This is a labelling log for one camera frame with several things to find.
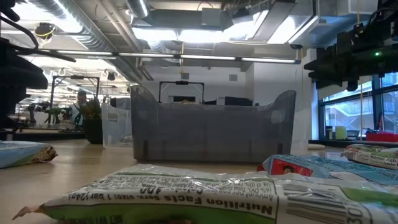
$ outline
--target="plastic packaging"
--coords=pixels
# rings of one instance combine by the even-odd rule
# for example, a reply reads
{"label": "plastic packaging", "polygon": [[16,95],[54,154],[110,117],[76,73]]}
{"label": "plastic packaging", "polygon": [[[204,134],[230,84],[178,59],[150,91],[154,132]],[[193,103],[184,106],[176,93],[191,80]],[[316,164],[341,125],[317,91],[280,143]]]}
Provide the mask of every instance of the plastic packaging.
{"label": "plastic packaging", "polygon": [[0,168],[51,161],[57,153],[49,145],[27,141],[0,141]]}
{"label": "plastic packaging", "polygon": [[352,144],[344,149],[349,160],[387,169],[398,169],[398,148]]}
{"label": "plastic packaging", "polygon": [[101,105],[101,110],[104,147],[132,149],[131,112],[106,103]]}
{"label": "plastic packaging", "polygon": [[67,223],[396,223],[398,195],[359,184],[265,172],[211,174],[137,165],[23,208]]}
{"label": "plastic packaging", "polygon": [[295,173],[306,177],[372,182],[398,194],[398,170],[387,170],[354,162],[317,156],[273,155],[257,170],[265,170],[272,175]]}

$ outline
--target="green plant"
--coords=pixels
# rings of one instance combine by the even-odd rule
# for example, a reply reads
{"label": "green plant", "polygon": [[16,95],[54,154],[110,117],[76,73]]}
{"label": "green plant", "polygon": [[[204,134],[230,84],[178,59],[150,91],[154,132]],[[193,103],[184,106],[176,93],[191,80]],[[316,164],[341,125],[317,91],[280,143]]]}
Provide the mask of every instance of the green plant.
{"label": "green plant", "polygon": [[84,119],[101,119],[101,105],[97,98],[90,100],[85,106],[80,105],[76,108]]}

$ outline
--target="red box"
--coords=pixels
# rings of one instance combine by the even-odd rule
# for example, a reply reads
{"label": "red box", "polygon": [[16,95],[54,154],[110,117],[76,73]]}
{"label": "red box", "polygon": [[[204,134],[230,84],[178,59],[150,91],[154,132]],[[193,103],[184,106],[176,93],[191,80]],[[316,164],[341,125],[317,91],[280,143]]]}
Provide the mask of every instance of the red box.
{"label": "red box", "polygon": [[398,134],[394,133],[366,133],[367,141],[398,142]]}

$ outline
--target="window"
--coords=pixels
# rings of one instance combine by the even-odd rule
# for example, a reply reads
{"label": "window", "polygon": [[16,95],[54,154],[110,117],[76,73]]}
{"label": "window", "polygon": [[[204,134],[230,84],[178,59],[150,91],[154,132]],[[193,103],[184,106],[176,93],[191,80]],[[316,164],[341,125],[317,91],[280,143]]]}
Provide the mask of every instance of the window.
{"label": "window", "polygon": [[392,133],[398,133],[398,91],[383,94],[382,129]]}
{"label": "window", "polygon": [[381,87],[388,87],[398,84],[398,73],[388,73],[381,78]]}
{"label": "window", "polygon": [[[369,91],[372,91],[372,81],[369,81],[369,82],[366,82],[366,83],[362,84],[362,93],[366,93],[366,92],[369,92]],[[358,88],[355,91],[347,91],[347,90],[345,90],[345,91],[341,91],[339,93],[330,95],[328,97],[325,97],[323,99],[323,101],[336,100],[336,99],[340,99],[340,98],[343,98],[343,97],[346,97],[346,96],[352,96],[352,95],[355,95],[355,94],[358,94],[358,93],[361,93],[361,87],[360,86],[358,86]]]}
{"label": "window", "polygon": [[[398,133],[398,73],[378,75],[362,84],[362,128]],[[320,138],[325,138],[325,126],[345,126],[361,129],[360,91],[341,91],[319,101]]]}
{"label": "window", "polygon": [[[362,103],[363,128],[373,129],[373,102],[371,97],[363,98]],[[361,100],[349,100],[325,106],[325,125],[345,126],[347,130],[361,129]]]}

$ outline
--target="desk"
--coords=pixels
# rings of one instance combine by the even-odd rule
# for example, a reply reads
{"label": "desk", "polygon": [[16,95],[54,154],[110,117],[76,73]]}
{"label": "desk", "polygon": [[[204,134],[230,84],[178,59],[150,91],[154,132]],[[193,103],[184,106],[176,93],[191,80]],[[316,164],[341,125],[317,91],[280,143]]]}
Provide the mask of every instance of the desk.
{"label": "desk", "polygon": [[[11,221],[24,206],[40,205],[68,191],[136,165],[132,149],[104,149],[85,139],[52,141],[58,155],[52,162],[0,169],[0,223],[57,223],[44,214],[31,213]],[[340,149],[309,151],[314,156],[340,158]],[[254,172],[257,166],[227,164],[157,164],[214,173]]]}

